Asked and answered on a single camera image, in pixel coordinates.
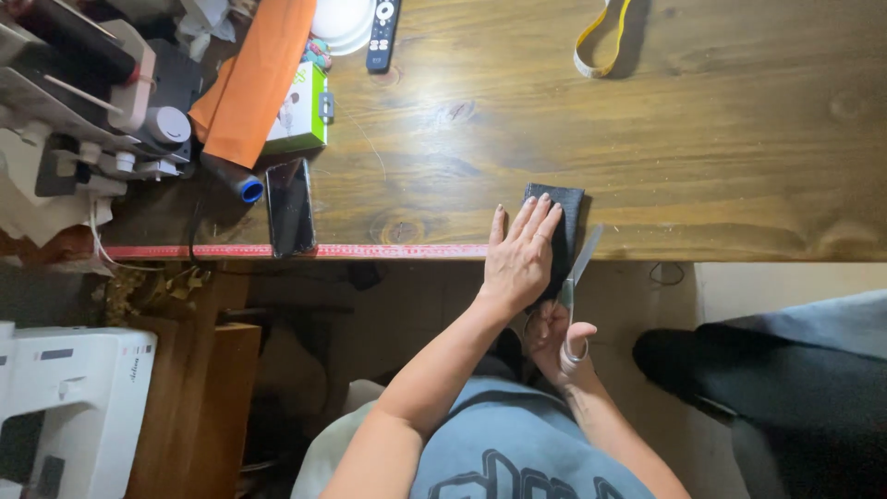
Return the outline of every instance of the smartphone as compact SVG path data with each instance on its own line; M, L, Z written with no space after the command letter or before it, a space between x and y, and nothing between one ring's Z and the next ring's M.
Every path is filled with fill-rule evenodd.
M265 172L268 189L268 227L275 258L291 257L314 249L308 161L270 167Z

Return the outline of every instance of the scissors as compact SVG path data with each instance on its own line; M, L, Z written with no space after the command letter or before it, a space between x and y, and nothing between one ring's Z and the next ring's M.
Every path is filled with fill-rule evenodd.
M585 268L588 266L588 261L592 259L594 249L598 247L600 235L603 233L604 225L598 224L592 231L592 235L588 236L588 239L585 240L585 245L582 247L582 250L579 251L579 256L576 257L576 262L573 264L573 268L570 269L569 274L567 274L567 279L563 280L563 286L561 287L561 305L569 311L569 325L573 324L573 308L575 305L574 292L576 290L576 285L579 283L579 278L582 277L582 272L584 272ZM570 360L579 362L588 355L588 343L585 344L585 353L578 357L570 352L566 340L563 342L563 351L567 354L567 357Z

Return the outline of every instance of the sewing machine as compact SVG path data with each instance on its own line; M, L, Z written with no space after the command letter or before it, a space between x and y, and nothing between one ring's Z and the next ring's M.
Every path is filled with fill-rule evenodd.
M0 475L0 499L122 498L156 348L131 329L0 321L0 440L6 420L46 411L29 483Z

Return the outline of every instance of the orange fabric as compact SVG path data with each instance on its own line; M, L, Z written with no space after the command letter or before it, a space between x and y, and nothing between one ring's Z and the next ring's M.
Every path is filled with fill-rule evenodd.
M317 0L262 0L236 58L191 107L203 151L252 169L302 59Z

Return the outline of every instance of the black pants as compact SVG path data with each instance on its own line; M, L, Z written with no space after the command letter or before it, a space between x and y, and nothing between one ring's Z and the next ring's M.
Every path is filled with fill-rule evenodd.
M717 323L648 331L633 356L730 422L752 498L887 497L887 362Z

